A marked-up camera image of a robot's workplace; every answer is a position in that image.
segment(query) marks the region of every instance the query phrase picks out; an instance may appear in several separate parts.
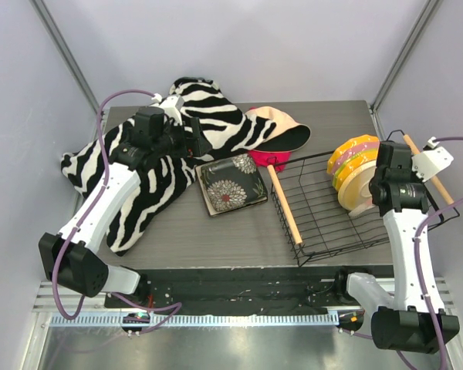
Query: wooden handle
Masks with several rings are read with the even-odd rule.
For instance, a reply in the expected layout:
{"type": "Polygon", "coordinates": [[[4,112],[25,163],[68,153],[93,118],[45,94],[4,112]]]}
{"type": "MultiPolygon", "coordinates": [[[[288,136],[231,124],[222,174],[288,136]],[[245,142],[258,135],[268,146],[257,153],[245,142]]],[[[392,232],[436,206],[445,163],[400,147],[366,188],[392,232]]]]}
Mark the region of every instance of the wooden handle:
{"type": "Polygon", "coordinates": [[[279,202],[281,203],[281,207],[283,212],[285,213],[286,222],[288,222],[288,226],[290,231],[292,232],[293,240],[295,244],[302,243],[302,237],[300,237],[299,228],[296,226],[295,219],[293,218],[292,211],[290,210],[290,206],[288,205],[288,201],[286,200],[285,193],[283,192],[283,188],[279,183],[278,175],[276,175],[275,167],[270,164],[268,166],[269,176],[271,177],[272,185],[275,187],[276,193],[278,194],[279,202]]]}
{"type": "MultiPolygon", "coordinates": [[[[403,140],[410,147],[411,152],[414,155],[419,154],[420,150],[417,148],[413,140],[408,135],[403,135],[403,140]]],[[[453,204],[455,202],[437,176],[432,177],[431,181],[448,205],[453,204]]]]}

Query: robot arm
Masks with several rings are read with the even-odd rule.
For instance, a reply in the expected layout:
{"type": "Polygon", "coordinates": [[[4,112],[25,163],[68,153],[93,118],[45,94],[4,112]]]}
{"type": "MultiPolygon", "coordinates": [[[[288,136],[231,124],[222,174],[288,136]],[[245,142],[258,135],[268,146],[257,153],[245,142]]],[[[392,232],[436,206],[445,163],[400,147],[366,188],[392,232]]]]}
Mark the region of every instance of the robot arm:
{"type": "MultiPolygon", "coordinates": [[[[380,144],[370,192],[389,235],[394,263],[394,296],[389,295],[370,274],[355,272],[346,280],[347,293],[371,318],[372,337],[378,348],[423,353],[438,350],[417,276],[414,235],[428,214],[428,199],[422,181],[429,180],[451,161],[452,156],[444,148],[426,150],[412,157],[410,148],[404,144],[380,144]]],[[[447,342],[459,331],[458,318],[444,312],[432,270],[427,228],[420,240],[424,282],[447,342]]]]}
{"type": "Polygon", "coordinates": [[[127,140],[110,156],[110,178],[103,196],[96,200],[101,188],[105,187],[105,173],[69,223],[57,235],[46,233],[42,236],[39,250],[49,280],[65,236],[76,227],[86,210],[93,207],[74,234],[61,261],[59,284],[87,297],[115,291],[132,295],[137,301],[146,299],[148,286],[145,277],[126,267],[105,264],[97,255],[109,225],[125,200],[140,185],[139,172],[147,173],[163,156],[203,156],[211,149],[198,119],[191,120],[191,135],[185,132],[180,114],[182,105],[181,97],[170,96],[163,102],[141,108],[127,140]]]}

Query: dish rack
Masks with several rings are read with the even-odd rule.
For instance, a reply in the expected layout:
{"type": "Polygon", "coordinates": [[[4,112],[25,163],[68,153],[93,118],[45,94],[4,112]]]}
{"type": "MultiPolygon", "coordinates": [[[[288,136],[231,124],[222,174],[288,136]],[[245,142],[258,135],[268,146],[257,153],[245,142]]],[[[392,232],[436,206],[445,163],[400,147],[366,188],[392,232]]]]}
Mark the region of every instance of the dish rack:
{"type": "MultiPolygon", "coordinates": [[[[275,164],[274,167],[286,165],[281,173],[276,173],[273,166],[269,167],[272,201],[299,267],[389,242],[377,207],[352,218],[338,203],[333,178],[326,172],[332,153],[275,164]],[[302,243],[297,243],[299,236],[302,243]]],[[[431,209],[438,210],[427,187],[426,191],[431,209]]],[[[447,217],[441,215],[439,221],[429,226],[429,230],[459,216],[456,209],[447,217]]]]}

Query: chrysanthemum design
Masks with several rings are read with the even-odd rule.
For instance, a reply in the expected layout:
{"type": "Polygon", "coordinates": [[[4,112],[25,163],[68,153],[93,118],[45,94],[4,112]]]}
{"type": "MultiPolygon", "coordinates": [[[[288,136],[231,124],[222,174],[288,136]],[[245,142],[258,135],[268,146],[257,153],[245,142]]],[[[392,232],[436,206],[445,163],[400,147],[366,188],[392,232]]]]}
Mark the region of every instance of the chrysanthemum design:
{"type": "Polygon", "coordinates": [[[254,160],[248,154],[240,154],[231,159],[235,167],[243,173],[254,173],[257,170],[254,160]]]}
{"type": "Polygon", "coordinates": [[[234,210],[245,203],[247,194],[238,184],[230,180],[219,180],[208,188],[209,200],[218,211],[234,210]]]}

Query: zebra print fabric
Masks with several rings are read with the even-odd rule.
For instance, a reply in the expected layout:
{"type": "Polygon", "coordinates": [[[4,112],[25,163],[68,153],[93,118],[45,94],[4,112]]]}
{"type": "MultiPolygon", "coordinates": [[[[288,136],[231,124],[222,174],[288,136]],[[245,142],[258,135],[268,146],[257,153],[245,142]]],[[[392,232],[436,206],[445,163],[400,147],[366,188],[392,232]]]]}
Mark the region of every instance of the zebra print fabric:
{"type": "MultiPolygon", "coordinates": [[[[254,149],[269,137],[276,125],[270,119],[247,117],[223,96],[212,80],[178,79],[170,88],[170,95],[173,94],[184,99],[181,114],[186,130],[191,131],[191,117],[199,118],[212,150],[196,159],[166,156],[148,173],[140,173],[139,188],[125,201],[106,233],[106,242],[116,254],[125,254],[153,217],[195,182],[194,169],[198,164],[254,149]]],[[[132,117],[104,135],[108,154],[127,138],[133,125],[132,117]]],[[[78,153],[64,154],[61,168],[76,191],[87,198],[104,170],[100,143],[94,141],[78,153]]]]}

